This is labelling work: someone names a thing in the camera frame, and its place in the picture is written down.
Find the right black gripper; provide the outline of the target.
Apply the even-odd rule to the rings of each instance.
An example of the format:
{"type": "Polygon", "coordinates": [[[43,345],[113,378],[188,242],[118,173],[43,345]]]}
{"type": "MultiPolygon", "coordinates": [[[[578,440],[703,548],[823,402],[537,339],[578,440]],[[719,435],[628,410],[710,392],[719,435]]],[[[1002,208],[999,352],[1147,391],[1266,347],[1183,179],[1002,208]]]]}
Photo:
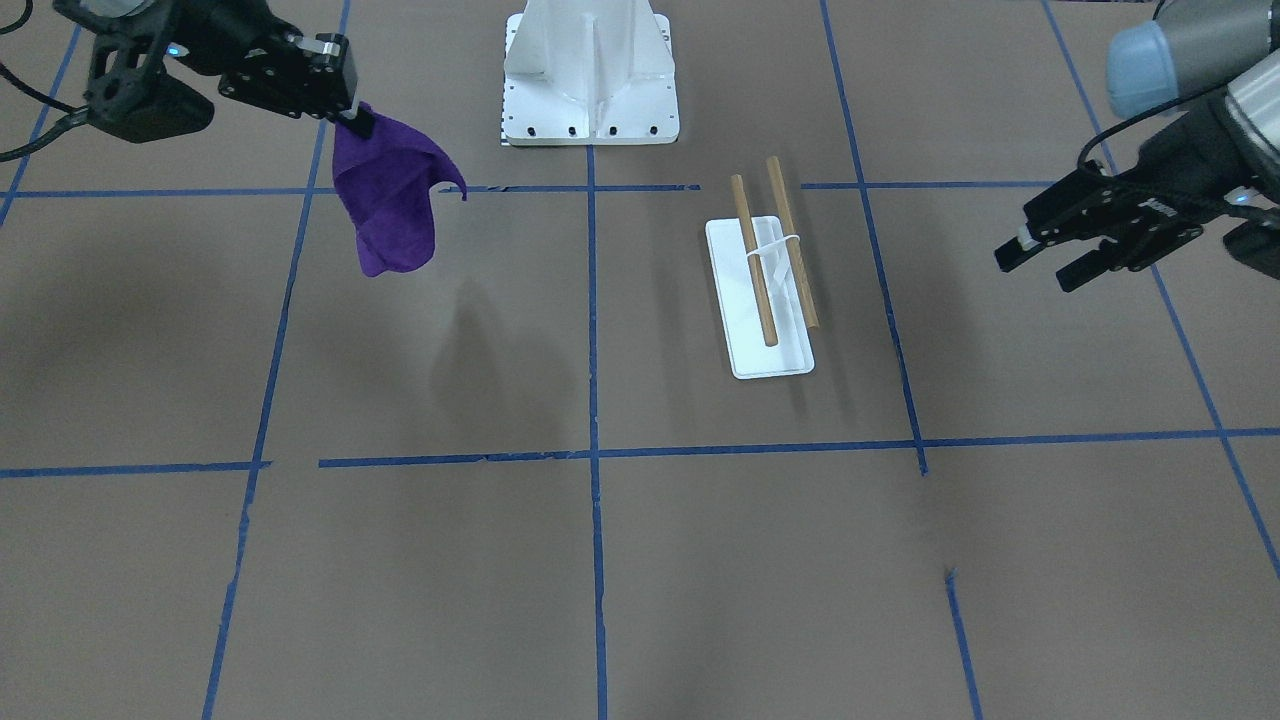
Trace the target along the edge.
{"type": "Polygon", "coordinates": [[[358,72],[340,33],[306,35],[265,1],[177,1],[172,42],[180,64],[219,78],[221,96],[282,117],[334,122],[371,138],[376,117],[358,108],[358,72]]]}

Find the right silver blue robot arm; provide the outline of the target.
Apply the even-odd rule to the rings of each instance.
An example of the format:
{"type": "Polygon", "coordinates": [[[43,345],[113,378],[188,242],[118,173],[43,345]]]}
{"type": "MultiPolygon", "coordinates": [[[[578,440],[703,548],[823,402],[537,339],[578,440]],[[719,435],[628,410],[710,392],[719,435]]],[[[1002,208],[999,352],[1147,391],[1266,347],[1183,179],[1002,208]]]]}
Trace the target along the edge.
{"type": "Polygon", "coordinates": [[[84,90],[88,126],[131,143],[206,129],[214,105],[166,60],[215,77],[224,97],[298,119],[329,120],[358,138],[375,120],[357,99],[349,40],[307,36],[265,1],[56,1],[93,36],[84,90]]]}

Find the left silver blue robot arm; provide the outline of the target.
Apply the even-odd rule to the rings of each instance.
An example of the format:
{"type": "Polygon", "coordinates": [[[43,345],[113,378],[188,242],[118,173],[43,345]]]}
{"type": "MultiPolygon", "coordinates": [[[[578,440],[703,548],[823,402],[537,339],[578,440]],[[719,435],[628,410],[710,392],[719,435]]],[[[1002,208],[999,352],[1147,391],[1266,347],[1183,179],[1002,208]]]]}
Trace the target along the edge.
{"type": "Polygon", "coordinates": [[[1023,208],[1024,224],[995,250],[1012,272],[1056,245],[1097,247],[1056,277],[1073,292],[1107,272],[1142,272],[1201,237],[1220,217],[1239,225],[1228,254],[1277,275],[1277,209],[1236,201],[1239,190],[1277,200],[1277,4],[1165,1],[1108,47],[1108,102],[1117,128],[1178,111],[1144,141],[1135,165],[1112,176],[1085,143],[1075,169],[1023,208]]]}

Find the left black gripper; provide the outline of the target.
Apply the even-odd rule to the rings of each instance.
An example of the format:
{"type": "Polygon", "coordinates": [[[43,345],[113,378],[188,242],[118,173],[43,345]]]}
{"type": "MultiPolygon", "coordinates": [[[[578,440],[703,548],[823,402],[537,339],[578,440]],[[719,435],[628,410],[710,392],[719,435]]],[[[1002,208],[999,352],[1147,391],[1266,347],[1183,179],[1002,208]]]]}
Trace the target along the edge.
{"type": "Polygon", "coordinates": [[[1094,147],[1172,108],[1165,102],[1096,135],[1075,168],[1028,201],[1021,232],[995,250],[1010,273],[1046,249],[1098,240],[1097,249],[1056,270],[1071,293],[1108,272],[1142,272],[1201,237],[1220,217],[1277,227],[1277,209],[1230,200],[1254,190],[1277,201],[1277,110],[1249,109],[1233,95],[1197,95],[1190,109],[1140,146],[1130,169],[1110,174],[1094,147]]]}

